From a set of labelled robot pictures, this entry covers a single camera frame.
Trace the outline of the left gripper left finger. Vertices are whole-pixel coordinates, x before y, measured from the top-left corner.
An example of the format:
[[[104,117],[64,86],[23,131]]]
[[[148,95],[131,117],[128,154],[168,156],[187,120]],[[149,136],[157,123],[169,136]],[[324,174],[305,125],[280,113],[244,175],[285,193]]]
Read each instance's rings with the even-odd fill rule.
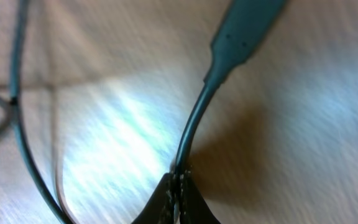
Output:
[[[172,179],[171,173],[162,176],[149,201],[132,224],[173,224],[175,199]]]

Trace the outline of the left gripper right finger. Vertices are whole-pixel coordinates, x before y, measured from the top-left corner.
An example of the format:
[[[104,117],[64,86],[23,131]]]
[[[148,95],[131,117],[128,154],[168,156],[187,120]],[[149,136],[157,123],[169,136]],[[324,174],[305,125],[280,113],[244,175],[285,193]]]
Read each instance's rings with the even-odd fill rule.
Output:
[[[179,208],[181,224],[220,224],[209,209],[189,172],[180,176]]]

